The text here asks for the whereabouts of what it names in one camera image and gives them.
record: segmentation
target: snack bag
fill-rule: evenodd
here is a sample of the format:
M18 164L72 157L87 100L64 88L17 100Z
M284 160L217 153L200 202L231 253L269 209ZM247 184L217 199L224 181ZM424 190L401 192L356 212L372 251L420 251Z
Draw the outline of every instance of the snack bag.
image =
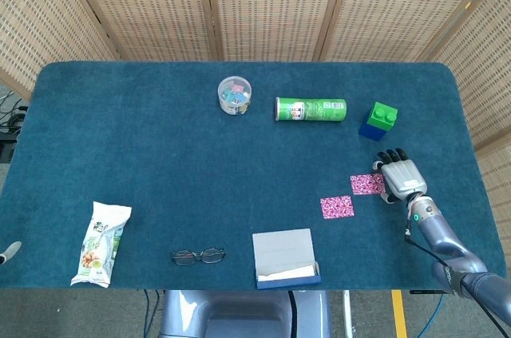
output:
M127 206L93 203L93 216L81 245L78 273L71 285L90 282L109 287L122 230L130 216L131 208Z

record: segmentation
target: robotic arm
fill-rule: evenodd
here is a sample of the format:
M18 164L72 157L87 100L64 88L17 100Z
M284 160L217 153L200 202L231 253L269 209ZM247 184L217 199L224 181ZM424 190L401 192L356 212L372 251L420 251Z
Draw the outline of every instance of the robotic arm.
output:
M456 237L440 209L426 196L426 181L402 149L380 152L373 170L383 174L392 194L382 194L385 202L405 201L408 217L405 241L434 256L431 271L442 288L454 295L476 300L511 326L511 283L488 272L485 264ZM412 219L431 251L411 239ZM451 256L443 260L436 254Z

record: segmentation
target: pringles can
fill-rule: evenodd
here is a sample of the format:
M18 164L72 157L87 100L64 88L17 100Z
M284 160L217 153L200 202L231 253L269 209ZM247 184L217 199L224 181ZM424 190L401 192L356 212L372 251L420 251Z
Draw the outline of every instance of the pringles can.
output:
M346 101L339 98L275 99L276 121L342 121L346 116Z

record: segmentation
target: glasses frame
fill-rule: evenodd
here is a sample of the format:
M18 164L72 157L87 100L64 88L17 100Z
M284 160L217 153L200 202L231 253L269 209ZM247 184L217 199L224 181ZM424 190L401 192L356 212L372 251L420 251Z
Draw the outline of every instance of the glasses frame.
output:
M204 260L204 257L208 256L208 250L214 251L212 253L209 253L210 256L218 255L219 259L211 261L211 262L207 262L206 260ZM189 263L182 263L182 262L180 263L178 261L180 258L189 258L190 256L193 256L193 260L190 260ZM195 252L185 249L185 250L179 250L177 252L173 252L172 253L172 262L174 262L175 264L177 264L179 266L190 266L192 264L195 264L196 262L203 262L205 264L217 264L218 262L223 260L224 257L225 257L225 252L223 249L208 248L208 249L203 250L200 253L195 253Z

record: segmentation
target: table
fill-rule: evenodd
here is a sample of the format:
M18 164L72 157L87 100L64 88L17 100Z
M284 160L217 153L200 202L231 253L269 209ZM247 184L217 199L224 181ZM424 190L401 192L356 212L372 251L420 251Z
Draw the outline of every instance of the table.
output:
M253 88L243 116L216 87ZM342 123L275 121L275 97L341 97ZM380 141L358 135L374 101L397 107ZM111 287L255 289L252 234L310 228L323 282L304 288L437 288L403 242L405 209L353 196L350 175L402 147L466 246L505 261L452 73L436 63L59 62L40 73L0 199L0 246L21 240L2 287L67 287L93 201L129 205ZM324 220L322 197L355 216ZM420 233L414 235L424 244ZM179 249L225 249L178 267Z

